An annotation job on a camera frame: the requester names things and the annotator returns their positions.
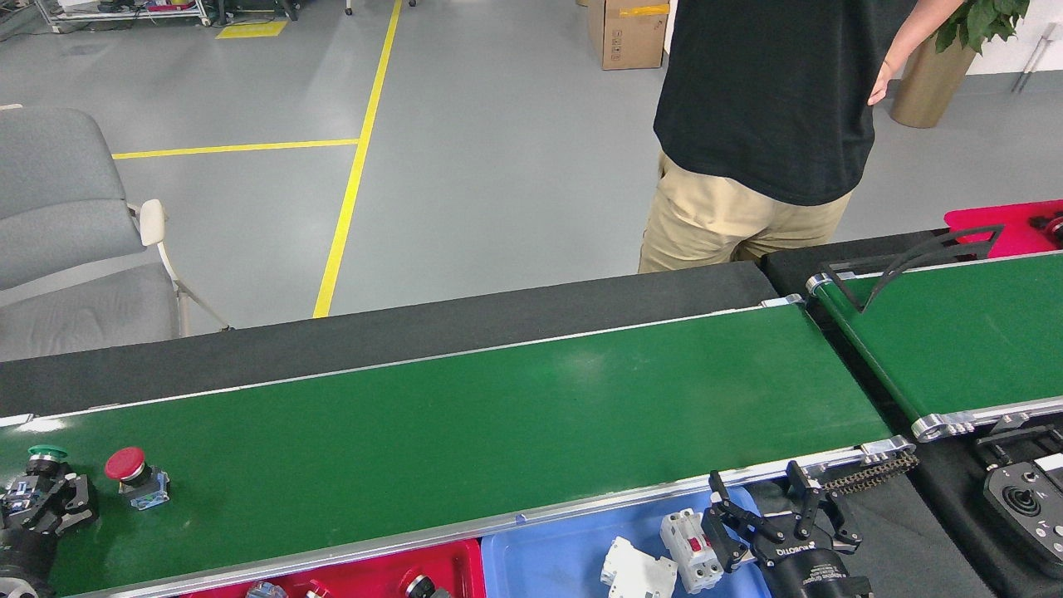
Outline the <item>person's left hand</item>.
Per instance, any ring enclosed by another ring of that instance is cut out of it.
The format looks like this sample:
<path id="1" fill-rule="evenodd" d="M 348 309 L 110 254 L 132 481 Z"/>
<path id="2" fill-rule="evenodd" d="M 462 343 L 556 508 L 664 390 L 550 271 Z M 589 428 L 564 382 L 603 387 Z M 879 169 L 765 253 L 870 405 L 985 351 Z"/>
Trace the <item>person's left hand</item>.
<path id="1" fill-rule="evenodd" d="M 878 75 L 874 80 L 872 91 L 870 91 L 867 98 L 867 106 L 877 105 L 881 100 L 885 98 L 887 91 L 889 89 L 889 83 L 894 75 L 895 68 L 885 58 L 882 61 Z"/>

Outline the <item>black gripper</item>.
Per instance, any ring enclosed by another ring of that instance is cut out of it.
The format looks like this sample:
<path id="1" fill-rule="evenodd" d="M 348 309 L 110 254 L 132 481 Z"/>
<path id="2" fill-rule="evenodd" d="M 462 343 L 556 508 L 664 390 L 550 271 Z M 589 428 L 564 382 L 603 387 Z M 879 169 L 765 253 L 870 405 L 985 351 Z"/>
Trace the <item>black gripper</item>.
<path id="1" fill-rule="evenodd" d="M 733 505 L 720 472 L 711 469 L 709 486 L 718 498 L 710 498 L 703 512 L 702 528 L 723 571 L 732 574 L 749 552 L 747 545 L 727 530 L 743 539 L 750 532 L 755 537 L 749 542 L 752 554 L 772 596 L 873 597 L 867 576 L 848 574 L 840 559 L 841 553 L 855 553 L 862 542 L 860 533 L 847 522 L 851 513 L 846 500 L 838 491 L 827 491 L 810 479 L 795 459 L 787 463 L 786 476 L 800 500 L 792 529 L 796 540 L 783 540 L 782 530 L 766 518 Z M 811 539 L 812 531 L 817 529 L 814 520 L 819 511 L 828 516 L 834 528 L 832 539 L 825 535 Z"/>
<path id="2" fill-rule="evenodd" d="M 45 583 L 56 561 L 56 535 L 98 518 L 96 486 L 86 474 L 65 474 L 43 493 L 32 515 L 35 532 L 24 532 L 23 511 L 21 503 L 2 503 L 1 576 Z"/>

